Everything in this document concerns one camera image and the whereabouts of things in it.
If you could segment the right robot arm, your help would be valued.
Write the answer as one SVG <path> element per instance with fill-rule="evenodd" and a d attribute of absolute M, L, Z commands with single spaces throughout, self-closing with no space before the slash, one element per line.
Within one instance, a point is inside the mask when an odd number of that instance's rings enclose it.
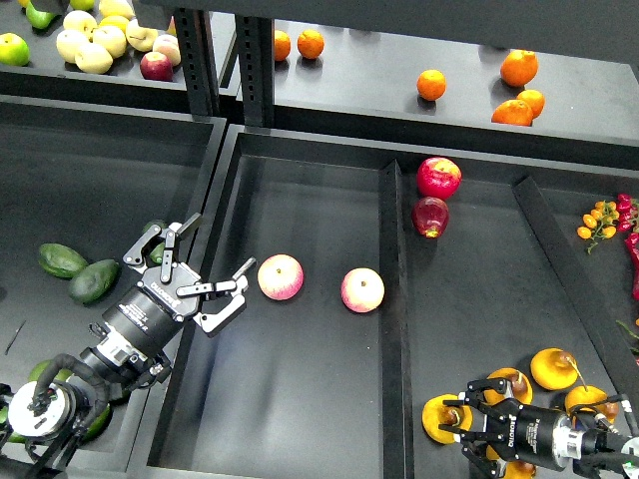
<path fill-rule="evenodd" d="M 584 478 L 614 472 L 638 476 L 638 424 L 624 394 L 606 398 L 622 406 L 628 434 L 619 432 L 596 403 L 577 404 L 568 413 L 525 404 L 515 398 L 504 377 L 470 381 L 441 404 L 455 421 L 436 427 L 461 444 L 462 454 L 488 478 L 503 478 L 506 465 L 522 461 L 562 471 L 567 466 Z"/>

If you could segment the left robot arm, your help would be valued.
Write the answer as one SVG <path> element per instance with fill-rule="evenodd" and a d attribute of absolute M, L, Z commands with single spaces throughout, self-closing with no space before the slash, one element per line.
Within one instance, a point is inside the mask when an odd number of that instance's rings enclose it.
<path fill-rule="evenodd" d="M 90 427 L 114 400 L 165 381 L 172 363 L 165 346 L 193 321 L 209 337 L 219 333 L 246 306 L 249 258 L 228 280 L 205 282 L 179 259 L 180 241 L 202 217 L 163 228 L 150 226 L 124 254 L 139 281 L 93 324 L 97 345 L 80 356 L 61 353 L 35 381 L 17 391 L 1 387 L 7 418 L 3 442 L 24 438 L 28 461 L 1 459 L 4 478 L 63 478 Z"/>

